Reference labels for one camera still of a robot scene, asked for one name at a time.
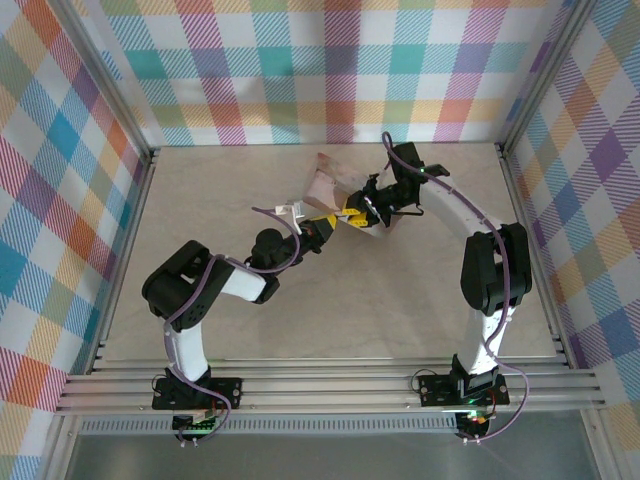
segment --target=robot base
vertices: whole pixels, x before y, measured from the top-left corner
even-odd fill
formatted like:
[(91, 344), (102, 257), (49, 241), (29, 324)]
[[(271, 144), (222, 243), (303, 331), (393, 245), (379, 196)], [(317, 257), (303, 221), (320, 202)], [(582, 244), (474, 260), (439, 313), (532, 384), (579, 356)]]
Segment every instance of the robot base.
[(459, 407), (473, 405), (475, 407), (490, 407), (496, 405), (509, 405), (509, 392), (504, 376), (497, 375), (492, 387), (460, 398), (459, 392), (451, 382), (449, 375), (420, 375), (418, 379), (418, 391), (420, 392), (420, 404), (423, 407)]
[[(165, 369), (166, 377), (158, 378), (153, 390), (155, 395), (151, 408), (153, 410), (209, 410), (225, 408), (222, 400), (213, 399), (206, 393), (182, 383), (171, 371)], [(212, 378), (207, 371), (196, 382), (197, 385), (219, 393), (229, 399), (234, 410), (240, 406), (242, 397), (241, 378)]]

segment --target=yellow block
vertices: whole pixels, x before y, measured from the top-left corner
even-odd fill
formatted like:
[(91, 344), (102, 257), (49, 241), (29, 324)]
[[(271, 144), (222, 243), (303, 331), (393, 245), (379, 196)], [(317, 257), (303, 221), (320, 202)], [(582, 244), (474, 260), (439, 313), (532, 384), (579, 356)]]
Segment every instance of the yellow block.
[(241, 103), (240, 116), (243, 125), (270, 125), (266, 103)]
[(180, 105), (182, 116), (189, 128), (213, 127), (209, 105)]
[(598, 232), (595, 240), (608, 269), (633, 252), (629, 237), (617, 218)]
[(587, 85), (589, 85), (596, 98), (600, 97), (619, 70), (620, 64), (615, 54), (605, 43), (584, 76)]
[(31, 411), (31, 408), (23, 405), (9, 402), (4, 404), (0, 411), (0, 455), (20, 453), (22, 439), (31, 420)]
[(87, 222), (94, 231), (98, 230), (102, 213), (105, 206), (91, 189), (87, 191), (82, 206), (80, 207), (80, 216)]
[(356, 102), (355, 123), (382, 123), (384, 118), (384, 102)]
[(85, 262), (71, 248), (67, 247), (62, 255), (58, 270), (56, 271), (56, 280), (62, 283), (72, 292), (78, 288), (80, 277), (84, 273), (87, 262)]
[(31, 73), (36, 73), (48, 50), (24, 15), (20, 14), (15, 19), (5, 38)]
[(136, 0), (142, 15), (177, 15), (173, 0)]
[(366, 227), (367, 225), (369, 225), (369, 222), (367, 221), (367, 212), (362, 212), (358, 215), (349, 217), (347, 223), (358, 228)]
[(575, 257), (572, 257), (567, 263), (560, 267), (557, 275), (565, 300), (573, 297), (584, 288), (582, 274), (580, 273)]
[(214, 0), (213, 8), (216, 13), (251, 13), (248, 0)]
[(357, 208), (346, 208), (342, 209), (342, 215), (359, 215), (361, 212)]
[(616, 436), (624, 450), (640, 450), (640, 426), (633, 407), (624, 403), (610, 407), (611, 420)]
[(436, 123), (442, 110), (442, 100), (416, 100), (411, 112), (411, 123)]
[(16, 109), (18, 102), (13, 96), (0, 84), (0, 132), (9, 123), (13, 111)]
[(324, 125), (327, 123), (324, 102), (302, 102), (298, 104), (298, 123), (301, 125)]
[(327, 219), (327, 221), (329, 222), (329, 225), (331, 225), (331, 228), (333, 228), (334, 230), (336, 229), (336, 224), (338, 223), (338, 217), (336, 217), (333, 213), (329, 215), (320, 215), (319, 217), (310, 218), (309, 221), (315, 222), (316, 220), (322, 220), (322, 219)]
[(39, 362), (50, 364), (56, 351), (62, 327), (46, 317), (39, 317), (31, 333), (25, 354)]

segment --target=colorful plaid pattern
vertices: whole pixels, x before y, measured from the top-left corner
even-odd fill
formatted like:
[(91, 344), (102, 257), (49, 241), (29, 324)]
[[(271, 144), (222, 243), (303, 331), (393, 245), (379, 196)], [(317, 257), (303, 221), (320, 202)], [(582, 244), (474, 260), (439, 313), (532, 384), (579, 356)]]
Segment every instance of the colorful plaid pattern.
[(509, 110), (509, 114), (507, 115), (507, 119), (502, 126), (502, 130), (500, 132), (500, 136), (498, 141), (503, 142), (508, 134), (508, 132), (513, 127), (513, 123), (515, 119), (518, 117), (520, 113), (520, 109), (522, 104), (527, 99), (531, 91), (533, 90), (533, 86), (538, 80), (538, 76), (540, 75), (540, 70), (545, 62), (551, 57), (553, 54), (553, 47), (555, 42), (558, 40), (558, 37), (562, 33), (562, 29), (571, 13), (571, 9), (579, 0), (563, 0), (562, 6), (560, 10), (558, 10), (553, 23), (551, 24), (551, 28), (547, 32), (547, 35), (544, 38), (544, 42), (542, 42), (542, 46), (536, 55), (535, 60), (531, 64), (529, 68), (529, 72), (525, 78), (522, 87), (520, 87), (520, 91), (518, 92), (518, 96), (515, 101), (511, 105), (511, 109)]
[(516, 149), (560, 315), (640, 471), (640, 2), (598, 2)]
[(1, 2), (0, 59), (0, 479), (30, 479), (141, 163), (44, 0)]
[(152, 144), (493, 141), (545, 0), (76, 0)]

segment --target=marble surface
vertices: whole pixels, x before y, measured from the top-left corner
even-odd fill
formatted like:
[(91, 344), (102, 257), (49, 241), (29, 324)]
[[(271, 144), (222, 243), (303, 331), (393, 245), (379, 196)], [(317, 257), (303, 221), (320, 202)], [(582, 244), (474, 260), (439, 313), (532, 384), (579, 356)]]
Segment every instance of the marble surface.
[[(187, 240), (248, 256), (273, 220), (250, 210), (300, 198), (318, 151), (364, 172), (386, 162), (376, 144), (164, 148), (135, 241), (107, 359), (165, 358), (162, 333), (140, 294), (146, 277)], [(503, 221), (515, 215), (490, 144), (420, 144), (458, 186)], [(468, 307), (459, 287), (464, 246), (428, 212), (378, 239), (339, 224), (321, 255), (280, 277), (264, 305), (221, 296), (203, 324), (210, 358), (416, 357), (456, 352)], [(534, 290), (509, 325), (501, 355), (555, 354)]]

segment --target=purple cable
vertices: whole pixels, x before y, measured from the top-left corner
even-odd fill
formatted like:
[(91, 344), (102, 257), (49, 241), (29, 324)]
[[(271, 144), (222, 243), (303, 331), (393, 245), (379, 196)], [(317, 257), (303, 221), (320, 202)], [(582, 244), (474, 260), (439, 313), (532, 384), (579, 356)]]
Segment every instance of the purple cable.
[(487, 355), (489, 355), (489, 357), (491, 357), (491, 359), (494, 362), (496, 362), (497, 365), (499, 365), (499, 366), (501, 366), (503, 368), (506, 368), (507, 370), (512, 370), (514, 372), (518, 372), (520, 375), (522, 375), (522, 378), (524, 379), (525, 389), (524, 389), (524, 395), (522, 397), (522, 403), (520, 404), (518, 409), (515, 411), (513, 416), (509, 419), (509, 421), (506, 424), (504, 424), (502, 427), (500, 427), (498, 430), (496, 430), (495, 432), (490, 433), (489, 435), (485, 435), (481, 439), (480, 438), (475, 439), (476, 442), (479, 444), (481, 440), (489, 440), (489, 439), (491, 439), (493, 437), (496, 437), (497, 435), (499, 435), (502, 432), (504, 432), (507, 428), (509, 428), (513, 424), (513, 422), (515, 422), (516, 419), (522, 413), (522, 410), (524, 409), (524, 406), (527, 403), (527, 398), (529, 397), (529, 379), (527, 378), (527, 375), (522, 370), (520, 370), (519, 368), (511, 366), (511, 365), (507, 365), (506, 363), (504, 363), (501, 360), (499, 360), (497, 358), (497, 356), (495, 355), (495, 353), (493, 353), (491, 351), (491, 349), (489, 348), (489, 344), (504, 329), (505, 325), (507, 324), (507, 318), (509, 316), (509, 312), (508, 312), (509, 311), (509, 308), (508, 308), (508, 301), (509, 300), (508, 299), (511, 298), (511, 278), (509, 276), (509, 260), (507, 258), (507, 249), (506, 249), (506, 247), (504, 245), (504, 241), (502, 240), (502, 237), (498, 233), (498, 230), (496, 229), (496, 227), (489, 221), (489, 219), (486, 218), (486, 216), (467, 197), (462, 195), (460, 192), (458, 192), (456, 189), (454, 189), (451, 185), (447, 184), (446, 182), (443, 182), (439, 178), (434, 177), (433, 175), (430, 175), (430, 174), (428, 174), (426, 172), (423, 172), (420, 169), (412, 167), (411, 165), (406, 163), (404, 160), (402, 160), (392, 150), (392, 146), (391, 145), (393, 145), (393, 142), (392, 142), (392, 139), (391, 139), (391, 134), (389, 132), (383, 132), (382, 133), (382, 144), (387, 149), (387, 152), (389, 153), (391, 158), (393, 158), (393, 160), (398, 162), (404, 168), (406, 168), (407, 170), (409, 170), (411, 172), (417, 173), (418, 175), (422, 175), (423, 177), (427, 178), (429, 181), (431, 181), (431, 182), (435, 183), (436, 185), (439, 185), (442, 188), (444, 188), (447, 192), (451, 193), (452, 195), (455, 195), (455, 197), (458, 200), (460, 200), (476, 217), (478, 217), (478, 219), (480, 219), (480, 221), (482, 223), (484, 223), (487, 226), (487, 228), (489, 228), (489, 230), (491, 230), (491, 233), (493, 234), (493, 236), (496, 239), (496, 242), (498, 244), (498, 249), (500, 250), (500, 255), (502, 256), (502, 265), (503, 265), (503, 272), (504, 272), (504, 298), (505, 298), (505, 302), (504, 302), (504, 305), (502, 307), (502, 314), (500, 315), (500, 322), (498, 323), (498, 326), (496, 327), (496, 330), (489, 336), (489, 338), (487, 338), (483, 342), (483, 346), (484, 346), (484, 349), (487, 352)]
[[(177, 365), (178, 362), (175, 356), (173, 346), (170, 343), (169, 330), (172, 328), (171, 324), (175, 322), (176, 319), (180, 317), (180, 315), (186, 312), (189, 309), (189, 307), (191, 307), (191, 305), (193, 305), (193, 303), (198, 299), (198, 297), (202, 293), (202, 290), (204, 289), (204, 286), (207, 283), (207, 280), (209, 279), (209, 275), (211, 274), (211, 269), (213, 268), (213, 264), (216, 263), (216, 260), (218, 259), (225, 260), (239, 268), (242, 268), (254, 273), (277, 273), (277, 272), (281, 272), (282, 270), (286, 270), (288, 267), (290, 267), (298, 257), (298, 253), (300, 253), (300, 239), (298, 238), (298, 233), (294, 230), (294, 228), (291, 225), (289, 225), (287, 222), (285, 222), (284, 220), (276, 216), (274, 213), (272, 213), (272, 211), (264, 210), (257, 207), (252, 207), (251, 209), (255, 212), (262, 213), (264, 215), (267, 215), (268, 217), (271, 217), (277, 220), (278, 222), (282, 223), (285, 227), (287, 227), (287, 229), (292, 233), (296, 243), (296, 249), (291, 259), (286, 264), (280, 267), (271, 268), (268, 270), (259, 270), (257, 268), (248, 267), (244, 263), (240, 262), (239, 260), (236, 260), (235, 258), (226, 257), (224, 255), (214, 255), (211, 257), (211, 259), (209, 260), (209, 263), (205, 267), (204, 272), (202, 273), (202, 277), (200, 277), (198, 286), (194, 290), (193, 294), (189, 297), (189, 299), (186, 302), (184, 302), (184, 304), (178, 310), (173, 312), (173, 314), (169, 318), (167, 318), (167, 320), (164, 322), (164, 348), (165, 348), (165, 351), (167, 352), (167, 357), (169, 358), (169, 370), (171, 371), (171, 373), (173, 373), (182, 383), (186, 383), (191, 388), (198, 390), (199, 392), (205, 393), (207, 395), (210, 395), (218, 400), (221, 400), (222, 402), (224, 402), (226, 407), (225, 415), (222, 421), (218, 424), (216, 428), (214, 428), (211, 432), (209, 432), (207, 435), (202, 437), (200, 439), (200, 442), (206, 442), (207, 440), (209, 440), (218, 432), (218, 430), (220, 430), (227, 423), (227, 420), (229, 420), (229, 415), (231, 414), (231, 402), (224, 395), (220, 395), (219, 393), (214, 392), (213, 390), (209, 390), (208, 388), (201, 387), (200, 385), (192, 382), (187, 377), (185, 377), (180, 370), (172, 366), (172, 365)], [(182, 442), (184, 442), (184, 439), (182, 438), (182, 431), (178, 432), (178, 437)]]

